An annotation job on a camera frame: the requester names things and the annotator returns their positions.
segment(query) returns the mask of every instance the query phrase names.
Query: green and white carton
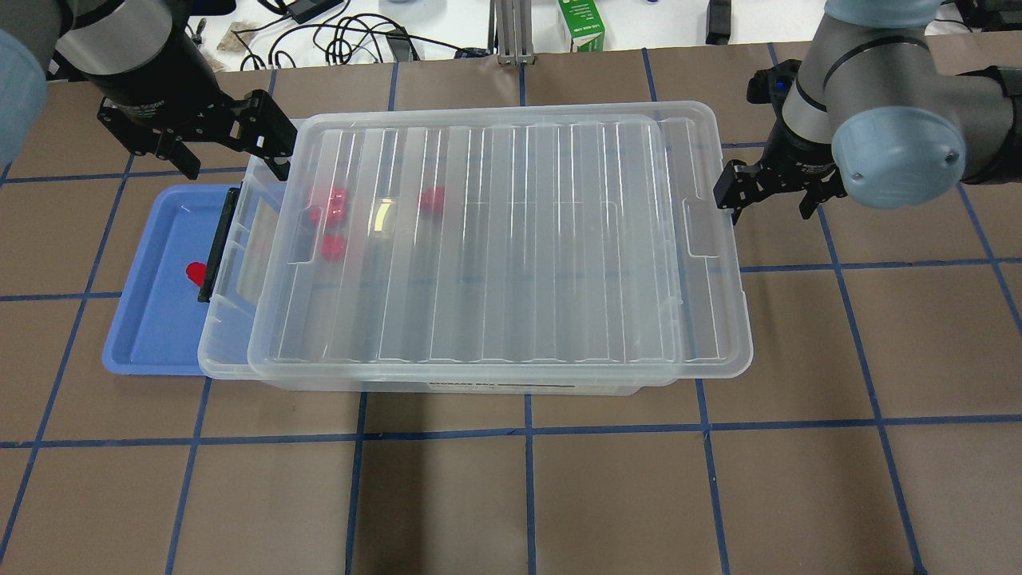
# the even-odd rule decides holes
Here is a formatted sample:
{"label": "green and white carton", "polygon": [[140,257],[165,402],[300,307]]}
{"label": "green and white carton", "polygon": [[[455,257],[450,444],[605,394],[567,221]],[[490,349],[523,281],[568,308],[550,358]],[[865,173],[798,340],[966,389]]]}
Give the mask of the green and white carton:
{"label": "green and white carton", "polygon": [[596,0],[557,0],[561,30],[572,52],[602,52],[607,29],[596,9]]}

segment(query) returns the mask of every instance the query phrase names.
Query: clear plastic bin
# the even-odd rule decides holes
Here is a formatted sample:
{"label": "clear plastic bin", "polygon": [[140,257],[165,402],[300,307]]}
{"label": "clear plastic bin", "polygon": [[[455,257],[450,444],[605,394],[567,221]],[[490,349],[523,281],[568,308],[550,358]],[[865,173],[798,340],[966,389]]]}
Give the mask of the clear plastic bin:
{"label": "clear plastic bin", "polygon": [[369,391],[734,377],[751,341],[719,167],[696,102],[312,117],[286,192],[249,166],[200,365]]}

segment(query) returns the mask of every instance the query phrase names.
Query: light blue joint cap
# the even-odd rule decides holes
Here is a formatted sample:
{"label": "light blue joint cap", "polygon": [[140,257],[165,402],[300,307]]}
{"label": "light blue joint cap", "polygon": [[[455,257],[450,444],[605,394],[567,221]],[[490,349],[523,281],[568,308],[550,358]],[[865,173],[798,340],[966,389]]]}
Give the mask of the light blue joint cap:
{"label": "light blue joint cap", "polygon": [[940,0],[827,0],[832,18],[868,28],[919,28],[937,16]]}
{"label": "light blue joint cap", "polygon": [[46,76],[32,52],[0,30],[0,169],[21,152],[46,103]]}
{"label": "light blue joint cap", "polygon": [[871,207],[929,201],[965,172],[962,133],[918,107],[878,107],[852,115],[834,133],[832,151],[848,195]]}

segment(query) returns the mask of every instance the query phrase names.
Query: tiled floor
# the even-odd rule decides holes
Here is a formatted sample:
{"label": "tiled floor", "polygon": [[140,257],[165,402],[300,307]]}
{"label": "tiled floor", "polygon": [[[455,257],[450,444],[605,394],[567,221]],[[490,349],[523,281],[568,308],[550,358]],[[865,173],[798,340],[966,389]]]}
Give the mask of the tiled floor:
{"label": "tiled floor", "polygon": [[[948,73],[1018,64],[1019,38],[933,51]],[[745,81],[802,53],[221,79],[296,115],[700,99],[726,157],[754,161],[773,118]],[[1022,573],[1022,185],[892,212],[837,200],[807,222],[796,196],[751,207],[736,233],[756,357],[732,381],[625,398],[289,393],[103,370],[149,206],[183,180],[129,161],[97,104],[90,86],[52,86],[0,177],[3,575]],[[200,182],[240,178],[242,156],[200,155]]]}

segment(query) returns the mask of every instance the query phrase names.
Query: blue tray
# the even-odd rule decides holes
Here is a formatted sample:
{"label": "blue tray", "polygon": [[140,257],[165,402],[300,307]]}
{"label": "blue tray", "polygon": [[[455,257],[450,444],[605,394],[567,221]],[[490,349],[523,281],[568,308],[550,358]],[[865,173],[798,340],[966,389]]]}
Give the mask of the blue tray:
{"label": "blue tray", "polygon": [[128,273],[103,347],[114,374],[201,376],[198,340],[208,304],[185,275],[205,262],[229,185],[178,185],[164,190]]}

